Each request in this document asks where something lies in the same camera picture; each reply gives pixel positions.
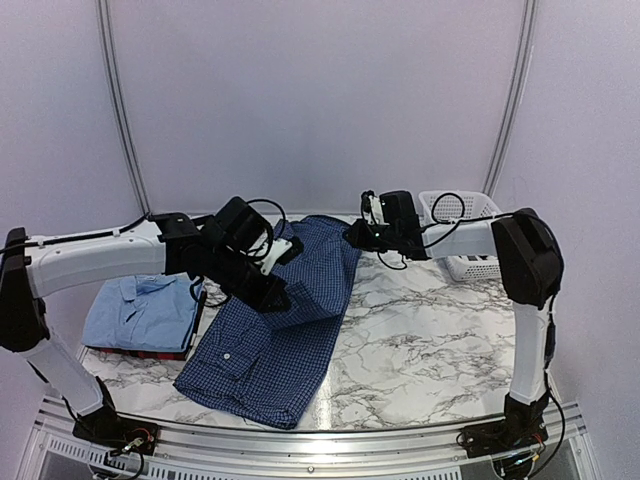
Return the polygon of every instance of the white marble surface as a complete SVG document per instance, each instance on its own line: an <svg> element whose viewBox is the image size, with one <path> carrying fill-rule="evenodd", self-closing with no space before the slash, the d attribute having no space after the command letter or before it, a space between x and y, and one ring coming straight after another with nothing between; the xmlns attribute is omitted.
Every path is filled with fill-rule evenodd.
<svg viewBox="0 0 640 480"><path fill-rule="evenodd" d="M395 254L384 258L397 264ZM436 262L407 263L407 270L392 271L363 254L328 373L299 430L403 427L502 411L515 331L500 283L458 284ZM215 313L206 313L205 326ZM90 351L83 363L124 412L268 428L178 393L172 382L184 362Z"/></svg>

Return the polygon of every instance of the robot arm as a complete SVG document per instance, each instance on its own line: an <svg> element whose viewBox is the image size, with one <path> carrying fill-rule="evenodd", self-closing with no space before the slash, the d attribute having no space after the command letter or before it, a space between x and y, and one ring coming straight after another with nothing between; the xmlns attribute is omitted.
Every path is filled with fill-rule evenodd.
<svg viewBox="0 0 640 480"><path fill-rule="evenodd" d="M282 311L289 308L286 284L271 269L301 248L295 238L275 239L271 225L239 197L196 220L158 215L72 237L28 238L23 228L14 229L0 265L0 346L23 356L63 395L78 414L74 435L122 447L121 439L136 440L136 429L155 432L157 426L117 414L104 384L47 327L43 298L110 278L186 272L210 278L257 311ZM144 453L151 453L155 442L144 440Z"/></svg>
<svg viewBox="0 0 640 480"><path fill-rule="evenodd" d="M546 369L555 349L553 299L564 268L557 242L531 209L483 219L457 219L421 227L409 192L362 195L362 219L346 233L353 246L397 251L413 260L452 255L493 255L513 301L516 352L505 399L505 421L467 427L462 444L470 457L546 440L542 413L549 403Z"/></svg>

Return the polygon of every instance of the dark blue checkered shirt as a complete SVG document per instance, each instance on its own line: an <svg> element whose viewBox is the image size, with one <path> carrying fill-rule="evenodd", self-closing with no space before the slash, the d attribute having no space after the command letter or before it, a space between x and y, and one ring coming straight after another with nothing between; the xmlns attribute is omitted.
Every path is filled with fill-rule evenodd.
<svg viewBox="0 0 640 480"><path fill-rule="evenodd" d="M287 282L288 312L259 314L233 299L218 314L175 387L204 406L292 429L327 372L349 304L360 251L348 225L310 216L287 223L304 252L273 273Z"/></svg>

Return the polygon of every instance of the metal frame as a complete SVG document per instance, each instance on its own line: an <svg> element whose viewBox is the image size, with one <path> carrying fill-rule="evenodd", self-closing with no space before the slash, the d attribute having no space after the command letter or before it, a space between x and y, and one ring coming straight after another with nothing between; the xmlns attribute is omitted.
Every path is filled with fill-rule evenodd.
<svg viewBox="0 0 640 480"><path fill-rule="evenodd" d="M138 206L142 213L147 215L151 212L151 206L149 204L147 190L144 186L140 164L131 135L131 128L129 127L129 120L127 119L125 102L122 96L122 85L120 83L120 74L118 73L115 43L111 27L109 0L96 0L96 7L98 9L98 28L100 30L100 44L104 57L107 83L109 92L111 93L111 103L113 104L118 134L122 142L127 171L129 172L131 186L133 187Z"/></svg>
<svg viewBox="0 0 640 480"><path fill-rule="evenodd" d="M520 28L520 39L518 40L518 51L513 67L511 86L509 87L509 96L502 116L498 138L493 149L491 163L489 164L489 172L482 187L483 193L490 197L496 191L500 173L504 167L516 113L522 101L524 87L527 82L529 65L533 55L533 35L537 13L538 0L526 0Z"/></svg>
<svg viewBox="0 0 640 480"><path fill-rule="evenodd" d="M569 403L564 409L567 441L588 452L590 447L584 440L586 427L578 405ZM201 479L206 479L208 475L230 480L311 476L396 480L428 478L434 472L442 473L446 478L446 472L455 472L462 465L490 460L489 457L470 460L456 444L462 426L486 421L487 418L500 417L364 432L241 430L158 421L158 446L155 455L147 458L149 466L142 478L188 479L190 477L186 474L190 474L193 478L200 475ZM551 446L559 439L560 415L557 410L549 408L545 420ZM45 397L25 450L18 480L38 478L36 474L42 468L43 457L51 450L50 437L63 443L73 443L71 450L74 446L88 449L94 453L94 461L100 460L100 455L107 449L73 438L72 429L73 421L62 401ZM587 460L589 455L580 458L578 454L577 463L578 460ZM584 480L599 478L591 462L583 462L581 474Z"/></svg>

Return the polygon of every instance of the light blue folded shirt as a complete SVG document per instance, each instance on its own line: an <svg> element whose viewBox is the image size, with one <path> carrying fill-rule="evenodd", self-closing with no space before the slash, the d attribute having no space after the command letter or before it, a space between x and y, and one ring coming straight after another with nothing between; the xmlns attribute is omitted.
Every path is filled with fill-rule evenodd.
<svg viewBox="0 0 640 480"><path fill-rule="evenodd" d="M190 285L188 278L175 275L108 280L89 311L82 343L99 348L184 352L198 310Z"/></svg>

